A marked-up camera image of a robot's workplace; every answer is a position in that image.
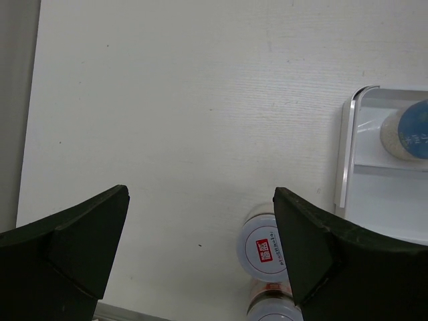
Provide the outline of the dark spice jar silver lid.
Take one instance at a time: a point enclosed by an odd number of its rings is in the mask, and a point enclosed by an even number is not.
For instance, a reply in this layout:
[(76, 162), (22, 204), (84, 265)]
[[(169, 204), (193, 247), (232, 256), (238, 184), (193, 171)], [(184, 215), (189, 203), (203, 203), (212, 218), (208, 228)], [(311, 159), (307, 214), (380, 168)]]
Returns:
[(301, 309), (294, 303), (290, 282), (252, 280), (246, 320), (303, 321)]

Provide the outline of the blue label white jar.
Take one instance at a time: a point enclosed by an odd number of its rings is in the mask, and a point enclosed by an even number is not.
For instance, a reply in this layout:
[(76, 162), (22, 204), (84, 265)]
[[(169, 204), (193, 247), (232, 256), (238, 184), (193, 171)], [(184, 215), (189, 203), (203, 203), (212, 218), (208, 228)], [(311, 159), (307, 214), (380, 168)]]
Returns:
[(381, 143), (395, 158), (404, 161), (427, 160), (427, 100), (401, 108), (381, 126)]

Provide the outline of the red label spice jar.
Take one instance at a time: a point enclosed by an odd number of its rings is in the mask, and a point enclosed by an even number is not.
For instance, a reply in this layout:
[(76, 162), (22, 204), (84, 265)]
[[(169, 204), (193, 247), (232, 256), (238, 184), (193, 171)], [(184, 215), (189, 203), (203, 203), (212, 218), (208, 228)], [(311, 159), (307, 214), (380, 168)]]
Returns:
[(278, 283), (288, 271), (274, 214), (274, 204), (255, 206), (244, 220), (237, 237), (237, 258), (254, 279)]

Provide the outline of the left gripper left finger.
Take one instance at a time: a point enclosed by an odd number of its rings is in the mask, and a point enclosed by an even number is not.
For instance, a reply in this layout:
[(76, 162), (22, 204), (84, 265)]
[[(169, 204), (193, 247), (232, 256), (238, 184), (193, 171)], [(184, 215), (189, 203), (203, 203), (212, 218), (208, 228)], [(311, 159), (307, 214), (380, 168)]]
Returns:
[(130, 196), (116, 185), (1, 234), (2, 320), (91, 320), (104, 297)]

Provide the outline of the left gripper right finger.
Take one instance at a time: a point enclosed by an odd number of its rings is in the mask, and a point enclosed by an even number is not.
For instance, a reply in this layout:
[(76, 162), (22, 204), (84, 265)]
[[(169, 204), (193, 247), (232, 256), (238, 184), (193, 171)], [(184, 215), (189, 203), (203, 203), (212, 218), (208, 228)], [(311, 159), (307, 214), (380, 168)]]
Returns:
[(305, 320), (427, 319), (426, 246), (360, 227), (284, 187), (273, 202)]

